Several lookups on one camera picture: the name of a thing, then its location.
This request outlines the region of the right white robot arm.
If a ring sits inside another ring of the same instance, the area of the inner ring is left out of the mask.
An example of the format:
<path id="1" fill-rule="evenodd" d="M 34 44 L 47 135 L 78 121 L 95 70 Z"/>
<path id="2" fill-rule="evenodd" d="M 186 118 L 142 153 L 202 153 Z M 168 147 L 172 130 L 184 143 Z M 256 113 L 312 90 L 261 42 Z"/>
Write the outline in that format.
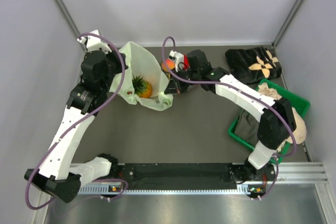
<path id="1" fill-rule="evenodd" d="M 226 98 L 247 111 L 259 123 L 258 142 L 244 163 L 244 172 L 252 180 L 264 174 L 265 166 L 277 155 L 277 149 L 296 129 L 292 105 L 286 98 L 275 100 L 238 81 L 221 67 L 213 68 L 201 50 L 183 55 L 172 50 L 163 57 L 162 68 L 172 77 L 177 90 L 199 84 L 204 90 Z"/>

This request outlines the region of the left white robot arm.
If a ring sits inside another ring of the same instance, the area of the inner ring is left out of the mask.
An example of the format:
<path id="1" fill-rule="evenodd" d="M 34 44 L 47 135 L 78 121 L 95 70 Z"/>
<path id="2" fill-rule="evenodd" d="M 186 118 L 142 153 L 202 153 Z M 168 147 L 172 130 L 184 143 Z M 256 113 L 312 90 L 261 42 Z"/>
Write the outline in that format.
<path id="1" fill-rule="evenodd" d="M 25 200 L 29 208 L 31 186 L 59 199 L 71 202 L 85 185 L 99 179 L 114 180 L 119 174 L 118 159 L 99 154 L 93 160 L 71 167 L 81 139 L 99 111 L 111 101 L 108 96 L 115 76 L 125 77 L 125 55 L 118 50 L 89 51 L 81 63 L 80 82 L 70 92 L 59 129 L 47 153 L 35 168 L 24 175 Z"/>

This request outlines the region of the toy pineapple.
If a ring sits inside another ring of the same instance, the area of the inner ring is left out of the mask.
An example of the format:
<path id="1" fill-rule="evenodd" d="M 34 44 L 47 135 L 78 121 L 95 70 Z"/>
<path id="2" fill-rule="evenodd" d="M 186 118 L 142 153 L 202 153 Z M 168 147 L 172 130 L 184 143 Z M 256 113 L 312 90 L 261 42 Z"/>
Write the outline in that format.
<path id="1" fill-rule="evenodd" d="M 135 94 L 140 98 L 150 98 L 152 96 L 152 85 L 142 76 L 134 76 L 132 79 Z"/>

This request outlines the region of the pale green plastic bag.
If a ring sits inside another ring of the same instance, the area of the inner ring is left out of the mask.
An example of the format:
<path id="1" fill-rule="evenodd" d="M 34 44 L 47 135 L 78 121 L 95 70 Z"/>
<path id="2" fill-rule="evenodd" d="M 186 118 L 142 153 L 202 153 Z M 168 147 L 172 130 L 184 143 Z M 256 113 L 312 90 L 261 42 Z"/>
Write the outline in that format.
<path id="1" fill-rule="evenodd" d="M 126 43 L 119 52 L 125 54 L 125 64 L 128 66 L 128 69 L 125 70 L 123 80 L 121 79 L 122 74 L 115 76 L 110 87 L 110 92 L 115 92 L 120 82 L 122 82 L 123 84 L 118 95 L 128 104 L 136 105 L 139 103 L 146 108 L 156 111 L 164 111 L 170 108 L 173 103 L 173 96 L 164 93 L 169 79 L 161 70 L 155 56 L 134 42 Z M 135 94 L 132 84 L 134 76 L 142 76 L 152 85 L 153 91 L 150 98 L 140 98 Z"/>

